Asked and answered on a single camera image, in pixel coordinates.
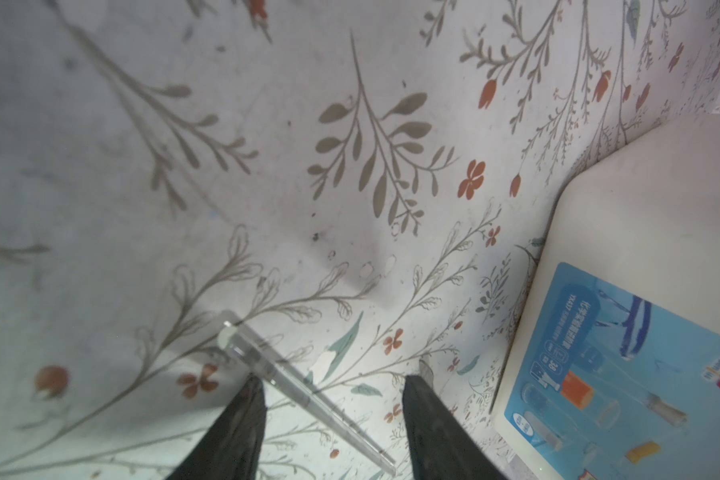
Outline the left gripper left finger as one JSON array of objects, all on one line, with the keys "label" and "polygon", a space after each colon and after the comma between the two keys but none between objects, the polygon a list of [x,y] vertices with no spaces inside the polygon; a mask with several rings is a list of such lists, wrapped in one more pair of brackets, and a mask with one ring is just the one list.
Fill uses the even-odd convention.
[{"label": "left gripper left finger", "polygon": [[169,480],[255,479],[265,435],[267,408],[261,380],[249,375]]}]

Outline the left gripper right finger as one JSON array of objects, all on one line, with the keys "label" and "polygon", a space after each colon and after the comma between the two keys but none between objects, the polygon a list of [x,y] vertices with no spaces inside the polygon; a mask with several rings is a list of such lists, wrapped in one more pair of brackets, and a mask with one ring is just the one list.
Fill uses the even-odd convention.
[{"label": "left gripper right finger", "polygon": [[402,410],[415,480],[505,477],[422,377],[405,377]]}]

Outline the white plastic bin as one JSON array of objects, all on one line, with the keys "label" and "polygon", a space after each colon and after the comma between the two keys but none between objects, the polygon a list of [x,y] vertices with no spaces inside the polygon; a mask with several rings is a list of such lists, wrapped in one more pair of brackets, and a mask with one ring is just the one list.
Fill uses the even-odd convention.
[{"label": "white plastic bin", "polygon": [[720,479],[720,114],[564,189],[492,419],[540,479]]}]

